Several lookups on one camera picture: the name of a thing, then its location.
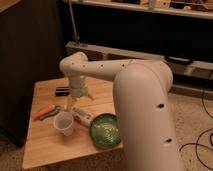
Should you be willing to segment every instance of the floor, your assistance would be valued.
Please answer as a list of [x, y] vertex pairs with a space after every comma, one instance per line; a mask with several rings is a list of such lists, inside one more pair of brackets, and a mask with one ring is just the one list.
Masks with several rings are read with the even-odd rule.
[[[199, 134], [213, 128], [213, 120], [206, 114], [201, 99], [169, 94], [171, 113], [173, 114], [176, 134], [180, 145], [195, 142]], [[206, 100], [206, 107], [213, 114], [213, 101]], [[205, 134], [200, 143], [210, 146], [209, 134]], [[181, 151], [186, 171], [208, 171], [195, 156], [194, 146], [186, 146]], [[199, 148], [201, 159], [213, 167], [213, 153]], [[17, 149], [8, 141], [0, 140], [0, 170], [21, 170], [23, 148]], [[123, 150], [107, 152], [90, 157], [75, 159], [54, 164], [48, 167], [30, 169], [29, 171], [127, 171], [127, 164]]]

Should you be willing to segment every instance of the orange object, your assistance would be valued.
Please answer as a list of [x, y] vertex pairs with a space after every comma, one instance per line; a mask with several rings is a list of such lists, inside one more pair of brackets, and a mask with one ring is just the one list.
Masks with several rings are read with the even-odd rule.
[[51, 112], [52, 110], [55, 109], [55, 105], [54, 104], [48, 104], [46, 106], [44, 106], [43, 108], [41, 108], [38, 112], [34, 113], [32, 115], [33, 119], [38, 119], [40, 116], [48, 113], [48, 112]]

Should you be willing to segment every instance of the cup rim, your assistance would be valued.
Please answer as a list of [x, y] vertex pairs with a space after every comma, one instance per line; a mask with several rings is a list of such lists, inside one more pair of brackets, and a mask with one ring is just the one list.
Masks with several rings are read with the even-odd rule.
[[[65, 128], [58, 128], [58, 127], [56, 126], [56, 119], [57, 119], [58, 117], [60, 117], [62, 114], [70, 114], [70, 116], [71, 116], [71, 123], [70, 123], [67, 127], [65, 127]], [[74, 124], [74, 118], [73, 118], [73, 115], [72, 115], [71, 112], [60, 112], [59, 114], [57, 114], [57, 115], [54, 117], [54, 122], [53, 122], [54, 128], [57, 129], [57, 130], [59, 130], [59, 131], [65, 131], [65, 130], [69, 129], [70, 127], [72, 127], [73, 124]]]

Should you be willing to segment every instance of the green plate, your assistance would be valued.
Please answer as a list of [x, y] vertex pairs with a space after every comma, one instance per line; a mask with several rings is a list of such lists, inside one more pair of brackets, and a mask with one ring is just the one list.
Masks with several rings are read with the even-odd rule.
[[100, 148], [112, 148], [121, 142], [117, 118], [110, 113], [97, 116], [89, 129], [93, 143]]

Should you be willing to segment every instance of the screw hole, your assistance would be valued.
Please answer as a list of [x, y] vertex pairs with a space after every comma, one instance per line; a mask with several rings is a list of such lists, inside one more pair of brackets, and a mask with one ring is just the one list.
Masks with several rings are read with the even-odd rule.
[[164, 142], [164, 145], [165, 145], [165, 146], [168, 146], [168, 145], [170, 145], [171, 142], [172, 142], [172, 139], [169, 138], [169, 139], [167, 139], [167, 140]]
[[159, 109], [164, 108], [164, 104], [159, 104], [159, 105], [157, 106], [157, 108], [159, 108]]

